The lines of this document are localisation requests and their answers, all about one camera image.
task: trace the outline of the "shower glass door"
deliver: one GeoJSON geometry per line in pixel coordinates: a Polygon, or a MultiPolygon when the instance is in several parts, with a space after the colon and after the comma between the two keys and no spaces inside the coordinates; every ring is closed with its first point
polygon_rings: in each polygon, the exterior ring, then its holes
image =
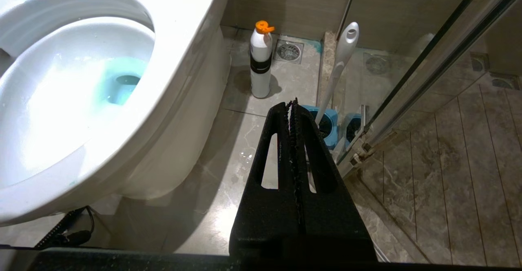
{"type": "Polygon", "coordinates": [[[360,37],[332,100],[332,107],[339,113],[337,160],[345,157],[358,132],[377,117],[383,103],[403,85],[408,69],[462,2],[351,1],[345,26],[358,22],[360,37]]]}

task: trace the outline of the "beige wall tile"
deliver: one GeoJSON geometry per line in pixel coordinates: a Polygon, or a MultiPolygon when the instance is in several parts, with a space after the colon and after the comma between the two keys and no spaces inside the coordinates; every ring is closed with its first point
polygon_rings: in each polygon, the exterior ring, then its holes
{"type": "Polygon", "coordinates": [[[267,20],[276,33],[320,40],[325,31],[336,31],[347,0],[229,0],[222,24],[253,29],[267,20]]]}
{"type": "Polygon", "coordinates": [[[347,23],[361,26],[359,46],[408,54],[427,33],[436,33],[462,0],[354,0],[347,23]]]}

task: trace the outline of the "tile floor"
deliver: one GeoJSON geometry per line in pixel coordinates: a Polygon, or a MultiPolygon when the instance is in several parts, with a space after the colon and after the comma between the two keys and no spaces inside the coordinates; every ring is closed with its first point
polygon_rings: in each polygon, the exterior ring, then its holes
{"type": "Polygon", "coordinates": [[[485,74],[378,152],[366,187],[438,264],[520,267],[522,92],[485,74]]]}
{"type": "MultiPolygon", "coordinates": [[[[159,199],[140,201],[114,195],[93,204],[99,213],[96,229],[102,237],[93,238],[89,246],[228,254],[230,229],[265,115],[273,105],[295,97],[300,104],[315,105],[321,45],[317,41],[280,36],[304,44],[301,64],[272,61],[270,94],[257,99],[250,94],[248,49],[252,31],[226,26],[222,31],[232,56],[232,67],[220,109],[194,169],[179,187],[159,199]]],[[[274,139],[262,185],[277,186],[274,139]]],[[[61,217],[45,217],[26,225],[0,228],[0,244],[31,247],[58,218],[61,217]]],[[[86,221],[81,219],[80,224],[87,227],[86,221]]]]}

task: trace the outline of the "orange spray nozzle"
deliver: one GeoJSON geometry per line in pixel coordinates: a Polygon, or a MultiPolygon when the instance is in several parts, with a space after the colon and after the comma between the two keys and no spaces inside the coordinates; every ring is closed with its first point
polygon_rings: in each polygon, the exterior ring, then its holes
{"type": "Polygon", "coordinates": [[[259,22],[256,22],[256,30],[258,33],[272,33],[276,28],[268,26],[268,22],[265,20],[260,20],[259,22]]]}

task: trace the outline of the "white toilet brush handle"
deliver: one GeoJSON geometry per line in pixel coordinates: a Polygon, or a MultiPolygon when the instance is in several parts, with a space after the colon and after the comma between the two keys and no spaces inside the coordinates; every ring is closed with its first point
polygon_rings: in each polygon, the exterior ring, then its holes
{"type": "Polygon", "coordinates": [[[339,78],[341,78],[341,73],[343,73],[343,70],[348,64],[348,61],[350,61],[350,58],[356,49],[358,34],[358,24],[357,22],[352,22],[345,28],[341,34],[341,37],[339,38],[339,42],[337,43],[337,48],[335,50],[334,69],[330,75],[330,80],[328,80],[326,93],[321,100],[321,106],[319,107],[319,111],[315,117],[315,123],[317,125],[319,125],[319,122],[321,122],[321,119],[323,118],[326,106],[328,106],[328,102],[330,102],[330,99],[334,94],[334,89],[337,86],[339,78]]]}

